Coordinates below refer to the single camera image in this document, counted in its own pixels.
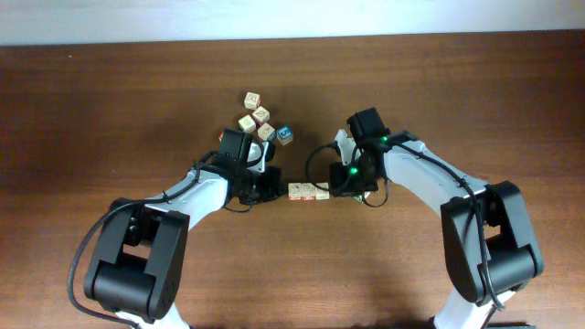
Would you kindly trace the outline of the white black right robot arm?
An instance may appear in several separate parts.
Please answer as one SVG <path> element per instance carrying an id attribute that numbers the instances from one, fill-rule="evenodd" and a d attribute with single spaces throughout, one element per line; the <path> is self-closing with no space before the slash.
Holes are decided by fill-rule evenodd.
<path id="1" fill-rule="evenodd" d="M 435 155 L 418 137 L 392 133 L 374 108 L 355 113 L 331 147 L 334 196 L 363 196 L 377 182 L 409 190 L 441 219 L 452 292 L 433 317 L 435 328 L 486 328 L 517 292 L 544 270 L 520 189 L 490 184 Z"/>

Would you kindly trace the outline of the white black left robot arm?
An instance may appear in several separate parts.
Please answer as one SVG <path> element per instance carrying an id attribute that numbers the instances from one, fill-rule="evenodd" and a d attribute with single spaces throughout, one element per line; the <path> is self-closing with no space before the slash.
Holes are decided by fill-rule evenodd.
<path id="1" fill-rule="evenodd" d="M 251 211 L 282 196 L 282 171 L 269 164 L 274 153 L 272 142 L 227 129 L 219 148 L 176 185 L 113 201 L 83 239 L 98 238 L 83 282 L 85 296 L 103 309 L 92 316 L 132 328 L 186 328 L 176 296 L 189 230 L 232 199 Z"/>

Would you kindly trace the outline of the wooden block red letter E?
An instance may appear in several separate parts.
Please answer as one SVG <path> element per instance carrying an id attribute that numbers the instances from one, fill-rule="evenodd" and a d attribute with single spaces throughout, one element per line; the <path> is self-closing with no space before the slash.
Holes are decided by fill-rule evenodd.
<path id="1" fill-rule="evenodd" d="M 302 183 L 289 183 L 288 184 L 288 198 L 291 201 L 301 200 L 303 198 Z"/>

